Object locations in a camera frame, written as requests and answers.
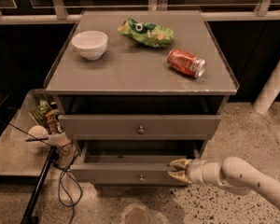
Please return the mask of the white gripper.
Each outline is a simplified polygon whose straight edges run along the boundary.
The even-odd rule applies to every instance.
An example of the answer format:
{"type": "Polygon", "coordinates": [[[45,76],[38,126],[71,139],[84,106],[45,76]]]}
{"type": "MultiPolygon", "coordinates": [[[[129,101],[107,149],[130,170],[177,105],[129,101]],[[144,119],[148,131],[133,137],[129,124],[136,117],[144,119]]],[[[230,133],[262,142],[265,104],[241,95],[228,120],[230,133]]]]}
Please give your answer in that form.
{"type": "Polygon", "coordinates": [[[205,164],[206,161],[200,159],[174,160],[169,163],[170,166],[174,166],[175,168],[181,168],[183,170],[188,170],[177,172],[168,171],[168,175],[184,183],[203,185],[203,167],[205,164]]]}

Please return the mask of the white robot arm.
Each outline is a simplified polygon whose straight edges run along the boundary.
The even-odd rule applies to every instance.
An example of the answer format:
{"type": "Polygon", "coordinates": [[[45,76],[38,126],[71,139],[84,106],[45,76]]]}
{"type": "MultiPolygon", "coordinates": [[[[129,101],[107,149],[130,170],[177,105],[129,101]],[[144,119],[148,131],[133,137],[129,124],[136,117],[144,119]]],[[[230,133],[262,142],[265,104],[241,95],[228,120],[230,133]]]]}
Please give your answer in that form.
{"type": "Polygon", "coordinates": [[[237,195],[247,195],[254,190],[280,210],[280,182],[240,158],[228,157],[223,162],[180,159],[171,161],[169,165],[177,168],[177,171],[168,172],[176,180],[213,185],[237,195]]]}

